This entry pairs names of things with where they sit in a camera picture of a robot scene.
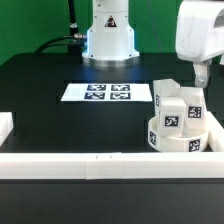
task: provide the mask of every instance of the white cube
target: white cube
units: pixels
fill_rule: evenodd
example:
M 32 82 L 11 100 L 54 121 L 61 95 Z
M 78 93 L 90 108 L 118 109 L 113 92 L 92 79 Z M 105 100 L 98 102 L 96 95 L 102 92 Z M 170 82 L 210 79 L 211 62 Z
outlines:
M 190 130 L 207 130 L 204 92 L 202 88 L 181 87 L 180 95 L 186 104 L 186 126 Z
M 159 115 L 161 97 L 176 97 L 180 95 L 180 84 L 173 79 L 153 81 L 155 115 Z
M 186 105 L 181 97 L 161 97 L 158 119 L 158 135 L 181 137 Z

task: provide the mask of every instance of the black tabletop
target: black tabletop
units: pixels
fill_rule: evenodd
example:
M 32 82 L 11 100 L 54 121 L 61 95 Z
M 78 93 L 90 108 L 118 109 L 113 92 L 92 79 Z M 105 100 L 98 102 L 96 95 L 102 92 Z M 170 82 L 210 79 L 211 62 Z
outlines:
M 211 67 L 208 110 L 223 124 L 224 69 Z M 61 102 L 69 83 L 147 83 L 172 78 L 194 86 L 192 63 L 176 54 L 145 54 L 138 65 L 99 68 L 79 56 L 20 54 L 0 67 L 0 112 L 15 128 L 1 152 L 153 152 L 147 142 L 153 102 Z

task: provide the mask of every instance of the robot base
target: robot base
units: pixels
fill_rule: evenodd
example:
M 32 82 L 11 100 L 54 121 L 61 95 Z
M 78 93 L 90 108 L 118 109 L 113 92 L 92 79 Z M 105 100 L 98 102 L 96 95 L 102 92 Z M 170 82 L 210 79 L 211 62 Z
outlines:
M 132 57 L 124 60 L 96 60 L 93 58 L 84 58 L 83 57 L 83 63 L 92 65 L 92 66 L 98 66 L 98 67 L 124 67 L 129 65 L 136 65 L 140 62 L 140 57 Z

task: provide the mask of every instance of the white border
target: white border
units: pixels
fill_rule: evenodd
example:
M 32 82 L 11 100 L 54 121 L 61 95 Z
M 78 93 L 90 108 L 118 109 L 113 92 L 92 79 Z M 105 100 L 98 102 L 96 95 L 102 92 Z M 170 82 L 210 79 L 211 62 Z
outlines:
M 224 153 L 0 154 L 0 179 L 224 178 Z

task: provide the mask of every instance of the green wall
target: green wall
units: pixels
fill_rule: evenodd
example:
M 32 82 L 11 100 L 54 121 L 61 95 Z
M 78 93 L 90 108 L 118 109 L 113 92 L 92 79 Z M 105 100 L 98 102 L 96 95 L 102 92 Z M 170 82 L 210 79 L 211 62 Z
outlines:
M 130 24 L 136 49 L 159 52 L 147 0 L 130 0 Z M 163 52 L 175 51 L 177 10 L 181 0 L 151 0 Z M 75 0 L 81 32 L 92 22 L 91 0 Z M 42 43 L 69 34 L 67 0 L 0 0 L 0 64 L 11 56 L 33 52 Z

